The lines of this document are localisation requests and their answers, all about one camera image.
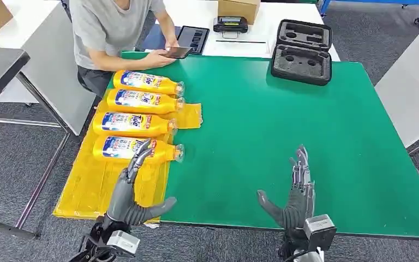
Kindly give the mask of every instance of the yellow plastic sheet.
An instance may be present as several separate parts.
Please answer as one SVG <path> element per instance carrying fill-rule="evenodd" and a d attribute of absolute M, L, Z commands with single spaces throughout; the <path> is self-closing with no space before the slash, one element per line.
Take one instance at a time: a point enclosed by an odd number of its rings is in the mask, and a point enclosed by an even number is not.
<path fill-rule="evenodd" d="M 54 216 L 96 219 L 107 210 L 119 173 L 127 164 L 94 159 L 92 148 L 96 139 L 97 135 L 90 126 L 53 211 Z M 168 134 L 157 139 L 172 143 Z M 160 166 L 142 166 L 135 181 L 135 201 L 145 207 L 162 202 L 168 171 L 169 162 Z M 159 218 L 155 218 L 148 222 L 158 221 Z"/>
<path fill-rule="evenodd" d="M 175 118 L 178 129 L 200 128 L 203 123 L 201 104 L 184 104 L 181 111 L 161 115 L 161 117 L 164 119 Z"/>

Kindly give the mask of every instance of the yellow detergent bottle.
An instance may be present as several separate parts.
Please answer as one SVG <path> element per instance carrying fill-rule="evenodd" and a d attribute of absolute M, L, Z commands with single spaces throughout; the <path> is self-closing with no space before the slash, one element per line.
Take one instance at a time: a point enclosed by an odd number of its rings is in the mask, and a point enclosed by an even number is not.
<path fill-rule="evenodd" d="M 129 70 L 120 70 L 113 76 L 115 88 L 160 94 L 184 95 L 184 82 L 173 82 L 164 76 L 149 75 Z"/>
<path fill-rule="evenodd" d="M 100 136 L 95 141 L 93 154 L 98 160 L 128 163 L 145 140 L 122 136 Z M 152 148 L 153 151 L 145 158 L 144 164 L 161 164 L 171 160 L 181 162 L 184 159 L 184 145 L 173 146 L 161 140 L 152 140 L 148 148 Z"/>
<path fill-rule="evenodd" d="M 165 94 L 113 89 L 107 96 L 107 104 L 112 111 L 166 114 L 183 108 L 184 98 L 175 99 Z"/>
<path fill-rule="evenodd" d="M 145 136 L 149 138 L 166 133 L 176 134 L 177 130 L 174 118 L 166 120 L 156 115 L 117 112 L 97 113 L 92 126 L 99 135 Z"/>

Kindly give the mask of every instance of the gray carpet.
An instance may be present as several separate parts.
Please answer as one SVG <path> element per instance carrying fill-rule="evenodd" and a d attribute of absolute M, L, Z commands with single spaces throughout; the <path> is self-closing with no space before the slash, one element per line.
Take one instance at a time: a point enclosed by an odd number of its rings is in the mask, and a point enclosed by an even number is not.
<path fill-rule="evenodd" d="M 376 83 L 419 33 L 412 20 L 419 7 L 332 3 L 325 22 L 333 28 L 334 44 L 342 60 L 362 62 Z M 43 120 L 35 105 L 0 104 L 0 116 Z M 14 224 L 39 180 L 62 132 L 58 129 L 0 124 L 0 221 Z M 51 215 L 80 140 L 71 138 L 25 224 L 41 238 L 24 241 L 0 234 L 1 261 L 65 261 L 76 253 L 79 239 L 92 221 Z M 419 169 L 419 153 L 413 157 Z M 138 256 L 118 261 L 276 261 L 282 234 L 275 231 L 214 229 L 163 225 L 135 227 L 141 239 Z M 337 236 L 327 261 L 419 261 L 419 241 Z"/>

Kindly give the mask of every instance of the tablet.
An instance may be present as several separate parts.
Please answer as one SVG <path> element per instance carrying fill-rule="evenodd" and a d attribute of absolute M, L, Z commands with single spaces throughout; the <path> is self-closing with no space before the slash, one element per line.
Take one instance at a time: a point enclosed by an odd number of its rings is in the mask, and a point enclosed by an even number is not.
<path fill-rule="evenodd" d="M 208 28 L 183 26 L 177 36 L 177 42 L 180 46 L 190 46 L 190 53 L 201 55 L 209 32 Z"/>
<path fill-rule="evenodd" d="M 166 48 L 166 53 L 162 56 L 168 57 L 168 58 L 174 58 L 174 59 L 183 59 L 186 58 L 187 55 L 191 51 L 191 47 L 178 47 L 178 46 L 172 46 Z"/>

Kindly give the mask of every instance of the bottle cap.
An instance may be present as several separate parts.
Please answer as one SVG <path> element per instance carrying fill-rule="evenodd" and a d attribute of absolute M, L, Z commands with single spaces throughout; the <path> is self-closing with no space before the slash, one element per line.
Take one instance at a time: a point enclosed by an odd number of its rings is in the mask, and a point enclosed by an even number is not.
<path fill-rule="evenodd" d="M 180 97 L 176 101 L 177 111 L 181 111 L 184 108 L 185 100 L 183 97 Z"/>
<path fill-rule="evenodd" d="M 179 144 L 174 149 L 174 160 L 181 163 L 184 161 L 184 145 Z"/>
<path fill-rule="evenodd" d="M 169 120 L 169 123 L 167 124 L 167 131 L 171 135 L 176 135 L 176 133 L 177 133 L 177 121 L 176 121 L 175 118 L 171 118 Z"/>
<path fill-rule="evenodd" d="M 181 82 L 177 83 L 177 86 L 176 86 L 176 95 L 178 97 L 183 97 L 184 96 L 184 91 L 185 91 L 184 82 L 181 81 Z"/>

